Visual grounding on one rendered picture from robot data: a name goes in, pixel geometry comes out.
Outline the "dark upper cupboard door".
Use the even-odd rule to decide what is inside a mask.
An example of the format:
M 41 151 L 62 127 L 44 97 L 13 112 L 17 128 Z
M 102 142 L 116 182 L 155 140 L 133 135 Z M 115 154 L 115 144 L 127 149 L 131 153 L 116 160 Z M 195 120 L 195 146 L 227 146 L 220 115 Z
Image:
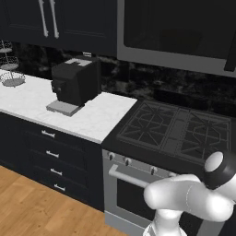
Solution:
M 43 45 L 49 38 L 43 35 L 38 0 L 0 0 L 0 30 L 4 40 Z
M 115 56 L 117 0 L 54 0 L 62 48 Z

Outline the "grey microwave oven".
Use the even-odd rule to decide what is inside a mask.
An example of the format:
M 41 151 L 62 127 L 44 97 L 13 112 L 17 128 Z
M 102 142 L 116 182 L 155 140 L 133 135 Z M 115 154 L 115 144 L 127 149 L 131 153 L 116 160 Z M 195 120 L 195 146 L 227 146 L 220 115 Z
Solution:
M 117 58 L 236 78 L 236 0 L 118 0 Z

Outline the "steel oven door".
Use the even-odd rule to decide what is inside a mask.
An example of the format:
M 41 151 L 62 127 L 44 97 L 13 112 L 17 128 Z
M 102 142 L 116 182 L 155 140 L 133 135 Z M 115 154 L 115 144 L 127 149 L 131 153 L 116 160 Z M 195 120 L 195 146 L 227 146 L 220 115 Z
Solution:
M 104 164 L 105 223 L 128 236 L 143 236 L 145 228 L 155 216 L 155 211 L 149 208 L 144 200 L 144 188 L 109 175 L 113 164 L 124 166 L 109 161 Z M 152 182 L 165 177 L 148 172 L 147 175 L 153 178 Z M 224 225 L 223 222 L 202 220 L 188 213 L 182 213 L 179 223 L 187 236 L 219 236 Z

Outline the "black and steel stove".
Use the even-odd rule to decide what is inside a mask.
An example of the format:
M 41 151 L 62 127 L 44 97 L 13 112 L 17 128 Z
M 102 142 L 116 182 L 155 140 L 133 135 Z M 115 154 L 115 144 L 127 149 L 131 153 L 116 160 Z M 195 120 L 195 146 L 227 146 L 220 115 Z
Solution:
M 150 173 L 161 180 L 182 174 L 204 179 L 207 158 L 217 151 L 236 154 L 236 119 L 170 104 L 139 101 L 102 144 L 103 170 L 109 161 Z M 108 153 L 115 154 L 109 160 Z M 236 206 L 219 236 L 236 236 Z

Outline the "black coffee machine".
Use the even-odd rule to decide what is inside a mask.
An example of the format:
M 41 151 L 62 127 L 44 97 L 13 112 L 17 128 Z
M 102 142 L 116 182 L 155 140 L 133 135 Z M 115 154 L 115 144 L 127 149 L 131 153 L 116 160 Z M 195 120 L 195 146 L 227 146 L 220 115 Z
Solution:
M 101 94 L 100 60 L 84 55 L 72 58 L 52 68 L 52 79 L 57 100 L 46 109 L 71 117 Z

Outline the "dark drawer front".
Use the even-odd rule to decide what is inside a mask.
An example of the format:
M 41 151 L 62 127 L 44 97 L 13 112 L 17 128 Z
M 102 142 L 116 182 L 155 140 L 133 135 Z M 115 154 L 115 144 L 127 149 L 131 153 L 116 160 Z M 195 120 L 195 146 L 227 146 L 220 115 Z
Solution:
M 41 130 L 46 130 L 48 133 L 55 134 L 55 138 L 43 135 L 41 133 Z M 71 136 L 71 135 L 59 132 L 57 130 L 54 130 L 52 128 L 39 125 L 39 124 L 33 124 L 33 123 L 28 123 L 26 125 L 25 136 L 29 141 L 32 138 L 42 138 L 44 140 L 56 141 L 63 145 L 69 146 L 70 148 L 74 148 L 76 150 L 82 151 L 85 157 L 84 144 L 83 144 L 82 139 L 79 137 Z
M 44 155 L 51 159 L 61 160 L 65 164 L 71 167 L 75 167 L 81 171 L 85 171 L 87 168 L 86 161 L 84 159 L 84 154 L 82 151 L 76 150 L 56 141 L 44 140 L 42 138 L 32 138 L 28 142 L 28 147 L 32 153 L 32 156 L 38 154 Z M 46 150 L 50 150 L 52 153 L 55 154 L 60 154 L 59 159 L 47 155 L 45 153 Z
M 35 175 L 37 176 L 37 180 L 40 183 L 53 188 L 55 191 L 58 191 L 65 195 L 69 195 L 72 198 L 75 198 L 76 200 L 79 200 L 86 204 L 89 202 L 88 190 L 85 187 L 80 186 L 78 183 L 74 183 L 63 177 L 57 177 L 47 171 L 38 171 L 35 173 Z M 55 188 L 53 186 L 55 183 L 57 183 L 61 187 L 65 187 L 65 191 Z
M 69 181 L 78 183 L 80 186 L 83 186 L 86 189 L 88 188 L 86 174 L 75 167 L 71 167 L 65 164 L 61 160 L 55 160 L 48 158 L 44 155 L 36 154 L 31 158 L 31 161 L 34 166 L 35 173 L 38 171 L 47 171 L 52 175 L 55 175 L 57 177 L 63 177 Z M 63 173 L 63 176 L 51 172 L 50 168 L 53 168 L 56 171 L 61 171 Z

